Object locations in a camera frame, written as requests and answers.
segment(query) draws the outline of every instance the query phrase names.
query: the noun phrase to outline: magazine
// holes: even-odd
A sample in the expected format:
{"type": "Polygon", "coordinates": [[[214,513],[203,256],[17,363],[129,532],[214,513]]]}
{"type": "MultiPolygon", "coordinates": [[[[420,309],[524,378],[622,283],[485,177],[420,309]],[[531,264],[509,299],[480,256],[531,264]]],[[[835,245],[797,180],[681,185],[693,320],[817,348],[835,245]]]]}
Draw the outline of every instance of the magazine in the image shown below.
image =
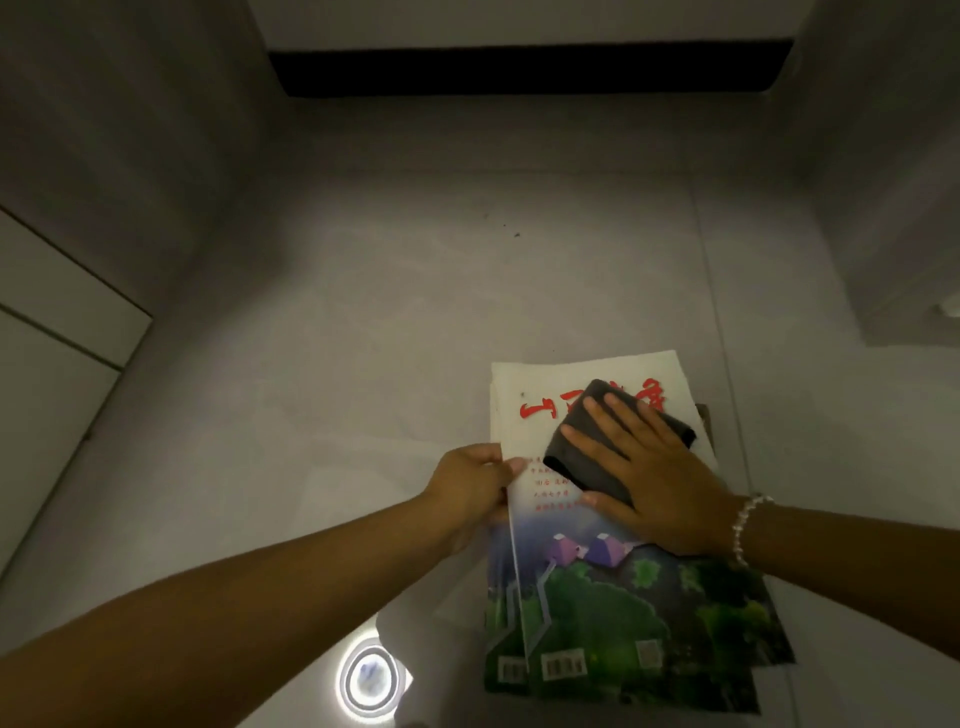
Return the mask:
{"type": "MultiPolygon", "coordinates": [[[[490,439],[499,442],[496,395],[491,385],[490,439]]],[[[514,542],[507,523],[490,530],[487,550],[487,606],[484,611],[484,688],[487,692],[529,695],[527,659],[520,626],[520,597],[514,542]]]]}
{"type": "MultiPolygon", "coordinates": [[[[542,463],[578,387],[596,377],[693,427],[691,451],[717,467],[674,352],[494,364],[504,457],[532,457],[509,492],[530,693],[755,713],[750,667],[793,661],[762,577],[638,542],[542,463]]],[[[508,614],[513,604],[504,597],[508,614]]]]}

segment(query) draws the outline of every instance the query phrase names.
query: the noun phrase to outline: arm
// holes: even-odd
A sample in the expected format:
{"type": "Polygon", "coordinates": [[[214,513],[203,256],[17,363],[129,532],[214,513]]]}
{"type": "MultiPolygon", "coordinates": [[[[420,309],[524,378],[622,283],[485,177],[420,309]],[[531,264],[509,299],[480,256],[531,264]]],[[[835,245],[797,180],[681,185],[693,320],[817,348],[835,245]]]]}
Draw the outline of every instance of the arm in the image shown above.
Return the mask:
{"type": "Polygon", "coordinates": [[[524,467],[448,452],[418,497],[177,574],[0,659],[0,716],[32,726],[232,726],[465,546],[524,467]]]}
{"type": "MultiPolygon", "coordinates": [[[[565,426],[564,436],[627,487],[633,507],[586,493],[583,501],[642,539],[679,555],[730,558],[733,523],[746,502],[728,493],[650,409],[616,397],[588,412],[621,457],[565,426]]],[[[960,659],[960,531],[760,504],[741,537],[757,569],[879,619],[960,659]],[[918,555],[924,566],[917,568],[918,555]]]]}

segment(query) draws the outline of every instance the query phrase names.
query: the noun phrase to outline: purple roof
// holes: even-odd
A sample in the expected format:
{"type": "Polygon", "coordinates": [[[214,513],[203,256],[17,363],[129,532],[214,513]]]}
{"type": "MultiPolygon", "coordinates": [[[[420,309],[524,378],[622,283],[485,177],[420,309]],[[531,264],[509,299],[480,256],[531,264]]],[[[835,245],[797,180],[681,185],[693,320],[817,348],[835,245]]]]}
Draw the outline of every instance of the purple roof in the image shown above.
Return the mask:
{"type": "Polygon", "coordinates": [[[546,560],[556,561],[558,567],[566,567],[572,564],[577,558],[577,542],[568,539],[562,533],[558,533],[550,541],[550,546],[546,550],[546,560]]]}
{"type": "Polygon", "coordinates": [[[627,556],[627,549],[613,536],[601,533],[593,541],[585,557],[587,561],[600,567],[615,567],[627,556]]]}

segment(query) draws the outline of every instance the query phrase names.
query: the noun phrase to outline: cabinet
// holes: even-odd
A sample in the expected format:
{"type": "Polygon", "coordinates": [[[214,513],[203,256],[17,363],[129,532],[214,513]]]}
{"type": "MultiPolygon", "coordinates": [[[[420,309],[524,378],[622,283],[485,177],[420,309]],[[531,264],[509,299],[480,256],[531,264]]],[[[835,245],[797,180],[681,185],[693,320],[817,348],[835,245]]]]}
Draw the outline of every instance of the cabinet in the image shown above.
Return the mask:
{"type": "Polygon", "coordinates": [[[0,570],[150,323],[0,212],[0,570]]]}

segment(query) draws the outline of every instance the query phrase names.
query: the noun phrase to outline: gray tile floor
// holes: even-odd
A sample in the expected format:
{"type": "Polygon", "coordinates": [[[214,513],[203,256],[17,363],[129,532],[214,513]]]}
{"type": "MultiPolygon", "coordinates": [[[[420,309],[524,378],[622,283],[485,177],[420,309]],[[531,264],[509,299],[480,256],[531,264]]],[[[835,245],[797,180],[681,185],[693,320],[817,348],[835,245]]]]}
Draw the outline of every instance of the gray tile floor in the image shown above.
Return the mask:
{"type": "MultiPolygon", "coordinates": [[[[494,360],[676,349],[733,488],[960,525],[960,352],[860,344],[803,193],[764,176],[756,104],[303,109],[0,583],[0,649],[160,576],[413,495],[444,450],[486,438],[494,360]]],[[[477,633],[438,616],[480,558],[443,565],[380,615],[415,676],[398,723],[636,724],[483,695],[477,633]]],[[[960,716],[946,658],[775,586],[801,664],[758,674],[763,718],[645,724],[960,716]]],[[[336,724],[335,663],[250,725],[336,724]]]]}

